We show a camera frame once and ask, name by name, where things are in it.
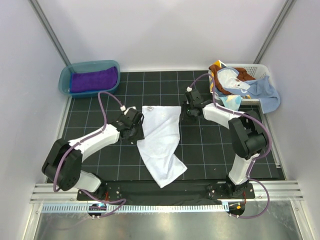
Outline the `teal transparent plastic bin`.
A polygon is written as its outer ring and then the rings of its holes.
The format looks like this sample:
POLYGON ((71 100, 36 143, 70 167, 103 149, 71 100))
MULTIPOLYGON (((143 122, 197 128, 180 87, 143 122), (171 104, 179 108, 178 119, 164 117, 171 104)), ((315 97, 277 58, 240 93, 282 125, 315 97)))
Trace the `teal transparent plastic bin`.
POLYGON ((96 60, 96 61, 78 62, 78 63, 73 63, 66 66, 61 71, 58 88, 61 93, 73 98, 89 98, 89 97, 95 97, 100 91, 106 91, 112 94, 115 93, 118 90, 118 87, 120 84, 120 78, 121 78, 121 68, 118 62, 114 60, 96 60), (97 72, 97 71, 106 70, 111 67, 117 67, 117 70, 118 70, 117 83, 113 88, 109 90, 87 91, 87 92, 81 92, 81 93, 70 92, 70 83, 71 83, 71 77, 73 74, 97 72))

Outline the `brown towel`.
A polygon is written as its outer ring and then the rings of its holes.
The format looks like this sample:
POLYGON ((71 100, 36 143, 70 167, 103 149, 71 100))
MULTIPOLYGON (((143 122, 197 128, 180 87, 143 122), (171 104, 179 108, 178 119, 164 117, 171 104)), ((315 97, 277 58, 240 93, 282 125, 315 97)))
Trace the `brown towel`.
POLYGON ((239 95, 244 97, 248 93, 250 84, 255 78, 242 67, 222 67, 212 64, 209 67, 213 76, 214 86, 224 95, 239 95))

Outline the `black grid cutting mat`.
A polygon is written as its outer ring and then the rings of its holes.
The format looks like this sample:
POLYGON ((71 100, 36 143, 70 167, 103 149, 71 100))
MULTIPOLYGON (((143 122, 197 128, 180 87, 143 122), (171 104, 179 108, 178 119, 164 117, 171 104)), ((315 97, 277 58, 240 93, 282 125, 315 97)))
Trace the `black grid cutting mat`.
MULTIPOLYGON (((76 139, 103 125, 104 117, 113 121, 119 105, 178 106, 185 100, 185 89, 194 84, 204 99, 212 96, 204 71, 122 72, 114 97, 72 98, 67 103, 59 136, 76 139), (101 112, 104 106, 105 115, 101 112)), ((229 131, 216 123, 199 119, 179 127, 180 141, 175 155, 186 165, 181 180, 224 179, 235 158, 229 131)), ((91 155, 82 169, 106 181, 147 181, 152 176, 135 145, 118 142, 91 155)))

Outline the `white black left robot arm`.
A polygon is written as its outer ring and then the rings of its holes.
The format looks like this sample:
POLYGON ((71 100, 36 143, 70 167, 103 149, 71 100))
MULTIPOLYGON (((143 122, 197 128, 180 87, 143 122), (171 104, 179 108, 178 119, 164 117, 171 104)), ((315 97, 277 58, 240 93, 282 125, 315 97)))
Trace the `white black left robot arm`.
POLYGON ((94 200, 106 198, 107 182, 97 174, 82 170, 82 163, 99 150, 127 141, 135 144, 143 140, 144 115, 135 107, 123 111, 111 123, 90 134, 73 140, 60 138, 51 147, 42 166, 42 173, 54 183, 54 191, 68 191, 76 188, 87 192, 94 200))

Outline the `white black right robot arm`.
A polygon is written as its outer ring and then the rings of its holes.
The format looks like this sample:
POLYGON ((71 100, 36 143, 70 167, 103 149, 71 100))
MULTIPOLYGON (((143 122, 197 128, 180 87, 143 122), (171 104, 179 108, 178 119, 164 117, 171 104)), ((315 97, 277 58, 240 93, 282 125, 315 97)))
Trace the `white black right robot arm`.
POLYGON ((204 100, 197 89, 188 87, 186 101, 182 102, 180 120, 196 121, 198 118, 217 123, 229 130, 235 153, 224 189, 230 198, 242 195, 250 181, 255 161, 264 149, 270 149, 271 137, 265 126, 256 119, 256 112, 234 111, 212 100, 204 100))

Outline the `aluminium frame rail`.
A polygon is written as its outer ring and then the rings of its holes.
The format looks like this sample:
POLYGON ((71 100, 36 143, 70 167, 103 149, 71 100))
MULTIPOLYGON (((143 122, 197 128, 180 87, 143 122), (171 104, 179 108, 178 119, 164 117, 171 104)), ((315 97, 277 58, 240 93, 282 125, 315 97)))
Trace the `aluminium frame rail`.
MULTIPOLYGON (((304 197, 300 186, 295 180, 263 181, 263 186, 267 189, 270 200, 272 201, 303 201, 304 197)), ((252 184, 252 191, 255 193, 255 199, 265 201, 267 194, 263 187, 258 183, 252 184)), ((68 203, 76 200, 78 194, 77 188, 71 188, 68 191, 53 191, 52 183, 37 183, 32 191, 29 202, 31 204, 39 203, 68 203)))

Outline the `white printed towel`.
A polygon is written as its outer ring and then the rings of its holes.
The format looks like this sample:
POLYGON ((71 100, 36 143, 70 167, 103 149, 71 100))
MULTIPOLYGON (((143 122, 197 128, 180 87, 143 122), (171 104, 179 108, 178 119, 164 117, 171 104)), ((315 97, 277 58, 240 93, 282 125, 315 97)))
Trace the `white printed towel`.
POLYGON ((236 91, 247 93, 250 85, 246 81, 255 80, 244 68, 225 67, 217 72, 217 89, 225 95, 236 91))

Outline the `purple towel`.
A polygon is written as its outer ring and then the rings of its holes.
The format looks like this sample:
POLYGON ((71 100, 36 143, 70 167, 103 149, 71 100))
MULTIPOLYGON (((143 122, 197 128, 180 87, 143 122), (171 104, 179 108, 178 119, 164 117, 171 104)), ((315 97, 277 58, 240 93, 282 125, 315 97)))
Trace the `purple towel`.
POLYGON ((118 69, 116 66, 105 70, 74 73, 71 76, 69 91, 71 93, 83 93, 112 89, 118 81, 118 69))

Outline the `light blue towel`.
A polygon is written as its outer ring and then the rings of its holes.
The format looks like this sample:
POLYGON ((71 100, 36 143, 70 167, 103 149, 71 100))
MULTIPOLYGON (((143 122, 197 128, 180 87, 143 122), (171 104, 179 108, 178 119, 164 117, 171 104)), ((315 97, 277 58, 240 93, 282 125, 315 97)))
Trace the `light blue towel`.
POLYGON ((281 98, 277 90, 270 84, 269 76, 256 80, 248 80, 245 83, 249 86, 247 89, 241 89, 240 92, 245 97, 258 99, 263 114, 268 114, 277 110, 281 104, 281 98))

